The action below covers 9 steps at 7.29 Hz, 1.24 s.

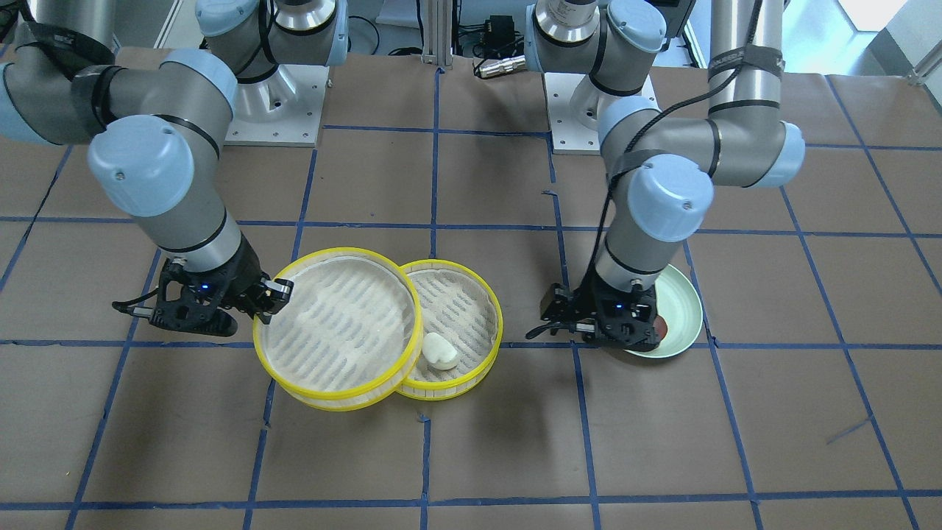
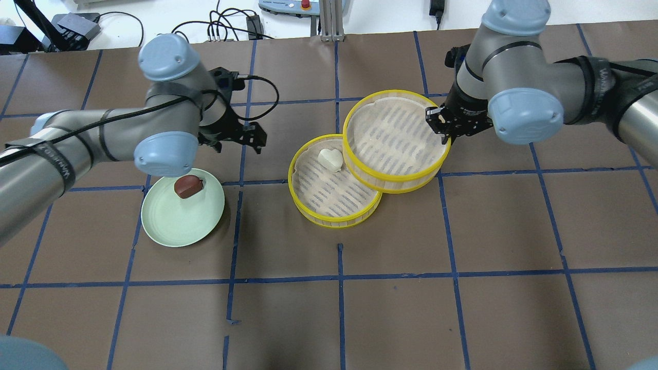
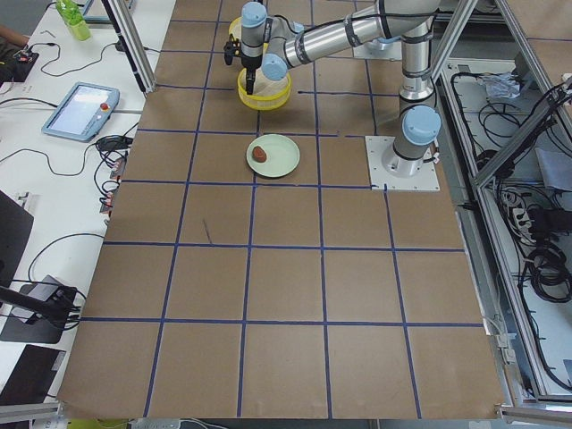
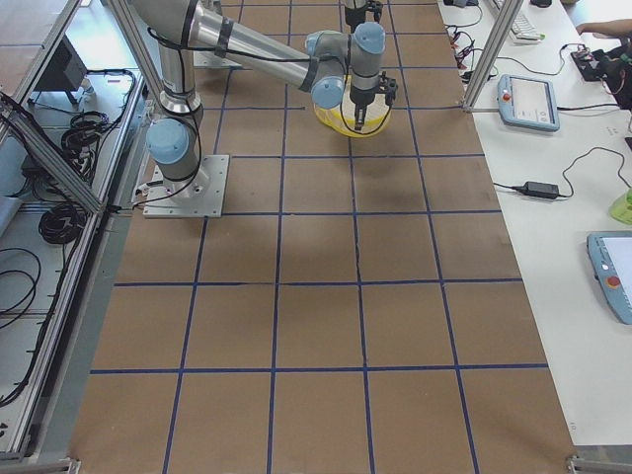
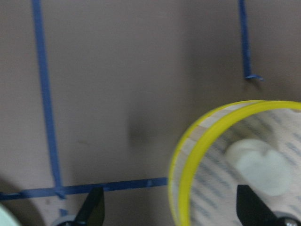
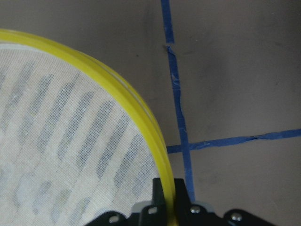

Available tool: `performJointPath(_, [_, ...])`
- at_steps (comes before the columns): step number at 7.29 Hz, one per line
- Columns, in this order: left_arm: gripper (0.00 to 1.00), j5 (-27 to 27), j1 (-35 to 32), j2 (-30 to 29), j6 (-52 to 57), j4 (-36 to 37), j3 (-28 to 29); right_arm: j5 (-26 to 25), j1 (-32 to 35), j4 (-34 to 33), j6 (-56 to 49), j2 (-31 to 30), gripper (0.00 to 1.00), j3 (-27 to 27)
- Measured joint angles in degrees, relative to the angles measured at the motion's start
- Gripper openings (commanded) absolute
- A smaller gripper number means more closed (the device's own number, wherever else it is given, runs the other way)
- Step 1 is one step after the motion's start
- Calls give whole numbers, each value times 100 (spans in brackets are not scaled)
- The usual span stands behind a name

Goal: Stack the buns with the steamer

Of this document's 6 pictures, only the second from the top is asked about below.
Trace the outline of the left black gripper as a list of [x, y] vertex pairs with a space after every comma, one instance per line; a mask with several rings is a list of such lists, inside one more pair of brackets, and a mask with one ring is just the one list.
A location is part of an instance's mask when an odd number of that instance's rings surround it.
[[256, 122], [258, 117], [240, 117], [231, 105], [231, 98], [233, 92], [245, 89], [247, 81], [268, 80], [256, 75], [241, 75], [238, 71], [229, 71], [220, 66], [210, 70], [209, 74], [216, 88], [202, 91], [202, 94], [211, 96], [212, 100], [205, 108], [204, 121], [199, 124], [199, 145], [209, 146], [221, 154], [222, 143], [230, 141], [249, 146], [260, 155], [266, 146], [267, 133]]

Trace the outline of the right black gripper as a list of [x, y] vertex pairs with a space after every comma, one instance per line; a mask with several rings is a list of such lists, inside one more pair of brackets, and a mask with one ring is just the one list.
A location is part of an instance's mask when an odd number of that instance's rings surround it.
[[453, 47], [446, 52], [444, 64], [454, 69], [454, 80], [446, 100], [439, 107], [426, 107], [425, 120], [434, 133], [442, 135], [441, 144], [452, 144], [453, 138], [474, 136], [493, 127], [487, 115], [487, 100], [475, 98], [459, 86], [458, 75], [465, 69], [469, 45]]

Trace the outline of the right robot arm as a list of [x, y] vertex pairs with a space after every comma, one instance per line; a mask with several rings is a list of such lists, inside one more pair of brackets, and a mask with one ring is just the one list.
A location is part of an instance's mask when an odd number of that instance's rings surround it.
[[656, 59], [613, 62], [577, 56], [549, 63], [540, 44], [547, 1], [493, 1], [471, 44], [454, 47], [454, 82], [426, 122], [442, 143], [493, 128], [526, 145], [564, 125], [599, 122], [656, 166]]

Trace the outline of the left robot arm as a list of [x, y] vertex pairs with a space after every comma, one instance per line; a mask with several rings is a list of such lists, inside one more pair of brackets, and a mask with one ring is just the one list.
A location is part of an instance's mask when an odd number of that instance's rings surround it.
[[221, 152], [224, 141], [260, 154], [267, 135], [256, 118], [230, 105], [233, 83], [249, 75], [206, 69], [184, 38], [161, 34], [145, 44], [138, 65], [151, 82], [142, 108], [60, 110], [39, 116], [30, 136], [2, 150], [2, 244], [102, 162], [133, 162], [143, 173], [187, 175], [198, 147]]

